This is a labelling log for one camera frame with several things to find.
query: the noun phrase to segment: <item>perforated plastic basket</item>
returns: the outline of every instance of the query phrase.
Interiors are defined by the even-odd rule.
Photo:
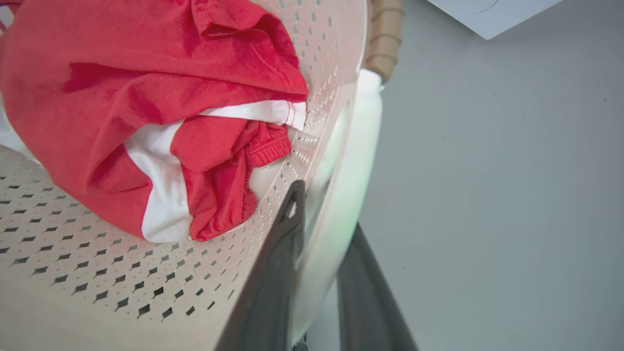
[[[401,2],[259,3],[289,30],[310,96],[305,130],[290,135],[292,154],[252,175],[251,219],[209,242],[151,244],[104,222],[38,164],[0,147],[0,349],[214,348],[298,179],[306,182],[307,222],[291,340],[310,326],[364,199]]]

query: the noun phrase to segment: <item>clothing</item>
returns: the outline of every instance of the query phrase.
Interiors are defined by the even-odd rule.
[[[248,0],[26,0],[0,43],[7,116],[34,157],[151,242],[247,220],[251,170],[291,151],[263,121],[303,127],[290,37]]]

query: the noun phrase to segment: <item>white fabric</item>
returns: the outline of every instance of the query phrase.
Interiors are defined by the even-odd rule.
[[[180,242],[190,237],[193,217],[188,210],[187,185],[180,160],[170,151],[183,122],[147,124],[124,143],[132,162],[152,181],[141,225],[149,242]]]
[[[243,118],[253,121],[263,121],[277,124],[286,124],[299,131],[303,131],[306,122],[306,103],[288,102],[286,100],[265,100],[249,104],[207,109],[199,113],[202,116],[217,116],[229,118]]]

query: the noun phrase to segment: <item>basket handle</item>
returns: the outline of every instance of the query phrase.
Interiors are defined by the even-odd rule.
[[[358,223],[381,127],[383,107],[379,74],[367,69],[359,71],[357,94],[351,108],[351,113],[343,115],[346,130],[338,143],[338,161],[295,278],[293,344],[312,325]]]
[[[369,31],[364,68],[376,72],[385,84],[392,77],[401,46],[402,0],[369,0]]]

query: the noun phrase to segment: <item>laundry basket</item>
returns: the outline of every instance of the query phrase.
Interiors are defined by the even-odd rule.
[[[258,3],[289,30],[310,95],[304,131],[290,135],[292,153],[251,177],[253,216],[208,242],[151,244],[104,222],[39,164],[0,147],[0,349],[214,349],[296,180],[305,182],[306,222],[291,343],[310,326],[366,192],[401,1]]]

